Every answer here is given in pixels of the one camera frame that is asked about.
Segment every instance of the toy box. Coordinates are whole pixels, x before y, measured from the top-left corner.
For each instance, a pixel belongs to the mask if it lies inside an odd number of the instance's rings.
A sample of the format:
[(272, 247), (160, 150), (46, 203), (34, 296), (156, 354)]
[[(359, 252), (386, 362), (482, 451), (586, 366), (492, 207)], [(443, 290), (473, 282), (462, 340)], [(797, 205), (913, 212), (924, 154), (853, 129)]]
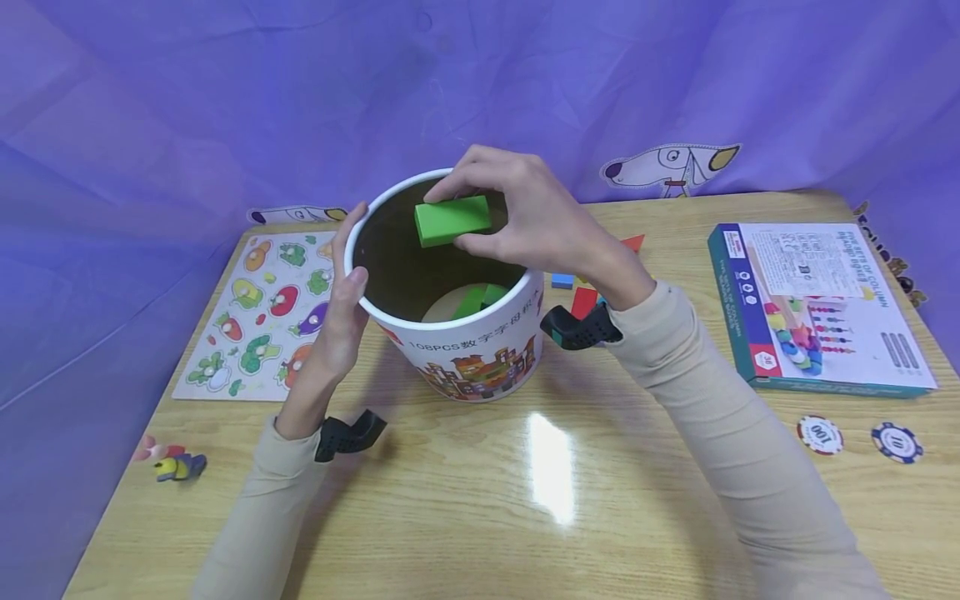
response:
[(854, 224), (718, 225), (736, 369), (756, 388), (914, 397), (937, 387)]

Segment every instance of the cylindrical container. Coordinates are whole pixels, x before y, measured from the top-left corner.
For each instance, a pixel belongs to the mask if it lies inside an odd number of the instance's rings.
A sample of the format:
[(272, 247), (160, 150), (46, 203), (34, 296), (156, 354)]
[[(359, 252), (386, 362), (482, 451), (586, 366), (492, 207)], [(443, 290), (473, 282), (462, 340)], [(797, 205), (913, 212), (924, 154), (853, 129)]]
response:
[[(487, 402), (517, 389), (540, 362), (543, 273), (452, 244), (420, 247), (414, 206), (449, 172), (422, 173), (380, 194), (350, 233), (344, 267), (370, 272), (360, 304), (434, 390)], [(492, 231), (499, 230), (507, 223), (503, 194), (479, 193), (487, 197)], [(444, 320), (468, 288), (488, 284), (506, 295), (478, 313)]]

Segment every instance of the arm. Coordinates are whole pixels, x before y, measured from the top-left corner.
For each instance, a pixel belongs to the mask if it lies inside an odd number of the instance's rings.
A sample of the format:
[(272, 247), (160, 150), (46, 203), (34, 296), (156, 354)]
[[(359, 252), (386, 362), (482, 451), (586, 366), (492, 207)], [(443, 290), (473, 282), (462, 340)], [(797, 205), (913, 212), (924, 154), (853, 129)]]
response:
[(608, 348), (677, 426), (769, 598), (886, 598), (804, 448), (717, 351), (683, 291), (612, 311)]
[(474, 188), (504, 193), (509, 222), (455, 243), (481, 256), (575, 273), (607, 299), (610, 344), (666, 408), (730, 515), (769, 598), (887, 597), (803, 448), (720, 355), (679, 288), (656, 283), (536, 156), (471, 147), (428, 202)]
[(360, 203), (331, 242), (334, 280), (324, 327), (253, 453), (253, 467), (227, 524), (206, 556), (193, 587), (198, 600), (272, 600), (286, 585), (303, 518), (327, 465), (314, 462), (320, 426), (337, 385), (353, 368), (367, 313), (358, 302), (367, 271), (344, 276), (343, 251)]

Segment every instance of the orange block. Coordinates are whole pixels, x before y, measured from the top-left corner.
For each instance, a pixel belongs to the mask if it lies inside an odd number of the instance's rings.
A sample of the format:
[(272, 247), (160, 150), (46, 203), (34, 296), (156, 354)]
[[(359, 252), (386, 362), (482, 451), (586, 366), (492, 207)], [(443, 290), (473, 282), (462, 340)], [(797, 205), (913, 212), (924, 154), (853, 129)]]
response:
[(634, 252), (640, 252), (640, 246), (643, 246), (643, 235), (635, 235), (625, 240), (620, 240), (623, 245)]

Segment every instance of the poker chip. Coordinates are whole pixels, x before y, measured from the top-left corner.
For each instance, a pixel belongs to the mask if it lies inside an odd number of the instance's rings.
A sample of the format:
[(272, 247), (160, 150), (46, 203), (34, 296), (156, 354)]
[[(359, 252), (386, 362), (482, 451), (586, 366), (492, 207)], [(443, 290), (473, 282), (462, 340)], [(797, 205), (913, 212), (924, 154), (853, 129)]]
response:
[(917, 442), (917, 436), (906, 427), (900, 427), (890, 421), (884, 421), (874, 427), (871, 434), (874, 445), (880, 454), (892, 461), (913, 465), (924, 455), (924, 447)]
[(797, 435), (817, 454), (833, 456), (843, 450), (843, 434), (833, 421), (819, 415), (807, 415), (797, 422)]

